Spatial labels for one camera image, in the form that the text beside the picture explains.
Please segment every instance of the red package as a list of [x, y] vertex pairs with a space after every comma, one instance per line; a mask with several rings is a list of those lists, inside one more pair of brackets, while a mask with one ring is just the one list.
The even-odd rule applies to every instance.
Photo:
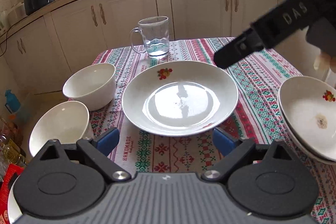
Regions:
[[24, 169], [14, 165], [10, 164], [8, 166], [7, 172], [5, 174], [5, 177], [3, 178], [3, 183], [0, 190], [0, 224], [9, 224], [8, 219], [8, 211], [7, 211], [7, 202], [8, 202], [8, 196], [9, 191], [8, 189], [8, 183], [10, 182], [11, 178], [15, 173], [17, 175], [20, 175]]

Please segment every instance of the water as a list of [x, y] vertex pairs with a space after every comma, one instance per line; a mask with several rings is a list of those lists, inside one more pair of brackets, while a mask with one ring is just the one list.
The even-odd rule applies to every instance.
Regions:
[[169, 52], [169, 40], [167, 38], [162, 38], [146, 41], [145, 47], [150, 57], [164, 57]]

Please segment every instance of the black cable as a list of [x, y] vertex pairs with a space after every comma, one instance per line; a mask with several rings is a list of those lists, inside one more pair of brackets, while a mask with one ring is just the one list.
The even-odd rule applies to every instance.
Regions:
[[0, 55], [0, 57], [3, 56], [3, 55], [5, 54], [5, 52], [7, 51], [7, 35], [8, 35], [9, 30], [10, 30], [13, 26], [14, 26], [14, 25], [10, 26], [9, 29], [8, 29], [8, 31], [6, 32], [6, 47], [5, 47], [5, 51]]

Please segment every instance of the blue gripper pad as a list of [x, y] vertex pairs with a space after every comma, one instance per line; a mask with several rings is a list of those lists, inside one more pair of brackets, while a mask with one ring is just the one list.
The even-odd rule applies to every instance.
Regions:
[[214, 146], [223, 156], [227, 156], [232, 150], [241, 144], [241, 140], [232, 137], [219, 127], [216, 127], [212, 133]]
[[119, 143], [118, 128], [109, 128], [92, 141], [92, 145], [106, 157]]

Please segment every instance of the tablecloth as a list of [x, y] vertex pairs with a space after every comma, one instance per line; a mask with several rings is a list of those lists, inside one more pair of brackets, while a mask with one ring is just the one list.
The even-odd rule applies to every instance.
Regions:
[[[134, 174], [139, 172], [204, 172], [222, 159], [212, 144], [211, 131], [190, 137], [161, 137], [141, 131], [125, 117], [121, 98], [127, 84], [145, 69], [163, 62], [196, 60], [213, 63], [213, 54], [232, 38], [209, 38], [170, 42], [170, 53], [157, 60], [139, 55], [130, 47], [101, 53], [94, 63], [111, 63], [116, 68], [115, 100], [90, 113], [95, 135], [110, 127], [120, 131], [118, 146], [109, 158]], [[291, 141], [277, 105], [278, 89], [286, 79], [300, 73], [274, 50], [256, 52], [226, 70], [236, 81], [239, 101], [221, 127], [236, 137], [254, 138], [270, 144], [284, 139], [316, 178], [320, 191], [312, 215], [323, 224], [335, 223], [335, 168], [312, 160]]]

